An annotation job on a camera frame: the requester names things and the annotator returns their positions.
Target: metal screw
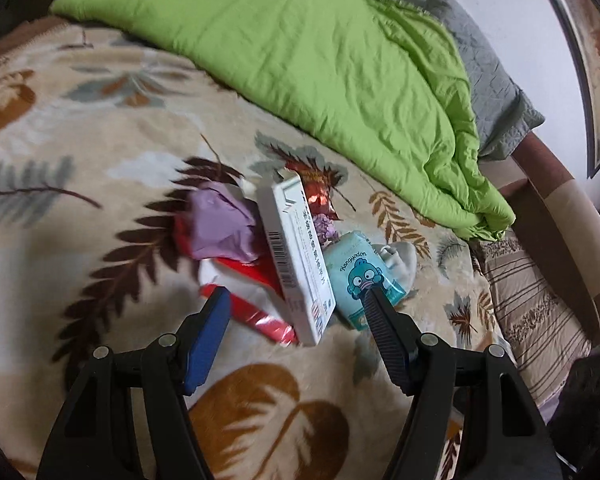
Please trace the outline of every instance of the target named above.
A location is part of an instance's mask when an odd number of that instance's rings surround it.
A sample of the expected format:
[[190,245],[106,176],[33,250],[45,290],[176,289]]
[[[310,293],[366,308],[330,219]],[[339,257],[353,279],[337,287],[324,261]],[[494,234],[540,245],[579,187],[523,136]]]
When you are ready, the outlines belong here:
[[438,344],[438,337],[435,334],[422,334],[420,336],[420,341],[423,345],[435,346]]
[[96,359],[102,359],[106,356],[109,355],[109,349],[106,346],[98,346],[94,351],[93,351],[93,356]]
[[158,345],[160,346],[172,346],[178,339],[173,334],[163,334],[158,339]]
[[504,348],[500,345],[490,345],[489,353],[494,357],[504,357]]

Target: picture frame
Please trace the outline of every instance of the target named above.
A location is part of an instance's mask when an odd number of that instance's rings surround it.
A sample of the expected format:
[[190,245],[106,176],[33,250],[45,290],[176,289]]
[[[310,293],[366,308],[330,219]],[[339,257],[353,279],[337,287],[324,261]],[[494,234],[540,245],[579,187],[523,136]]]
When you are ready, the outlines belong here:
[[587,135],[587,176],[600,169],[600,10],[593,0],[550,0],[580,82]]

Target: green comforter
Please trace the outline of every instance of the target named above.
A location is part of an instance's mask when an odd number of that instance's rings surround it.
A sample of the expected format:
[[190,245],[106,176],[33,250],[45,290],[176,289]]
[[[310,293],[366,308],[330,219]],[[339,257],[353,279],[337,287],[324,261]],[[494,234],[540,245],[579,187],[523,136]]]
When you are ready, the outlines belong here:
[[56,0],[189,57],[462,237],[514,215],[477,167],[470,88],[453,39],[395,0]]

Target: teal tissue package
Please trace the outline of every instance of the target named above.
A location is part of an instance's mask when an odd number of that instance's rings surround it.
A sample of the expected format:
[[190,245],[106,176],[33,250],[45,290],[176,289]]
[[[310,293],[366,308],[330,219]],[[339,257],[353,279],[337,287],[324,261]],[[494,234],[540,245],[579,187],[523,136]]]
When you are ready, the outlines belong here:
[[342,236],[324,250],[323,256],[336,308],[357,330],[368,328],[362,301],[369,287],[382,285],[384,294],[394,306],[406,295],[360,231]]

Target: leaf-patterned blanket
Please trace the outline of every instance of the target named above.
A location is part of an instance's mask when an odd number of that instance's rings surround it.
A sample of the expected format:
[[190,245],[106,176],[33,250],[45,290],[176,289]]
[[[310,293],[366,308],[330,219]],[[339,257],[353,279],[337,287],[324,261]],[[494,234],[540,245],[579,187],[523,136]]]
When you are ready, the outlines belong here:
[[[340,232],[415,245],[399,309],[423,332],[462,348],[501,340],[463,241],[188,60],[77,25],[0,59],[0,445],[23,474],[34,475],[65,386],[95,346],[140,348],[200,307],[195,266],[171,236],[188,191],[282,166],[324,173]],[[187,402],[226,480],[380,479],[410,405],[369,332],[335,319],[315,348],[281,348],[231,322]],[[452,431],[441,478],[457,449]]]

